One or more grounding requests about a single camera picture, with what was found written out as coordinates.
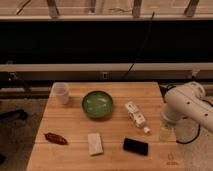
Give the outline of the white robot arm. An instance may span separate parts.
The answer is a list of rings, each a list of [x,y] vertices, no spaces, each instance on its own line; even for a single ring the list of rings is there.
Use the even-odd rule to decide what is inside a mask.
[[[168,85],[164,93],[165,105],[161,110],[161,119],[165,126],[173,127],[183,117],[189,117],[198,123],[195,137],[184,144],[195,141],[201,127],[213,133],[213,104],[205,100],[206,91],[198,82],[188,82],[179,86]]]

